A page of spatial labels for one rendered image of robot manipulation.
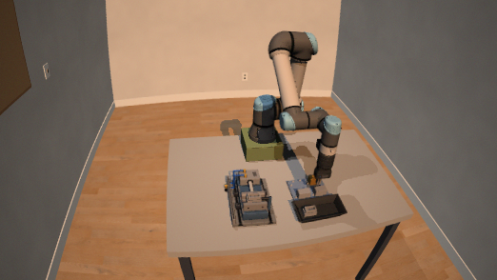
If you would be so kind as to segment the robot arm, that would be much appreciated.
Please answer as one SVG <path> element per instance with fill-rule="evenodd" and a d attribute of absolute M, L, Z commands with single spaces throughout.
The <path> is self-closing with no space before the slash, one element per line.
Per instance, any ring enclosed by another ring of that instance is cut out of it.
<path fill-rule="evenodd" d="M 310 32 L 284 30 L 271 38 L 268 55 L 273 62 L 280 98 L 269 94 L 255 98 L 253 121 L 248 132 L 252 141 L 260 144 L 273 142 L 276 139 L 274 120 L 279 120 L 281 129 L 286 131 L 318 129 L 322 132 L 322 145 L 337 147 L 341 119 L 328 115 L 321 107 L 304 111 L 300 96 L 307 63 L 317 52 L 317 40 Z"/>

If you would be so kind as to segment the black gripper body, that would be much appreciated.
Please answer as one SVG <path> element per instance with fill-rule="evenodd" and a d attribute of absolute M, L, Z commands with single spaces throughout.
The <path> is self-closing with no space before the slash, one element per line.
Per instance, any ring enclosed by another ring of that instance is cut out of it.
<path fill-rule="evenodd" d="M 317 139 L 316 148 L 318 149 L 317 166 L 314 169 L 315 179 L 326 179 L 331 176 L 331 168 L 333 166 L 337 147 L 327 148 L 322 145 L 321 139 Z"/>

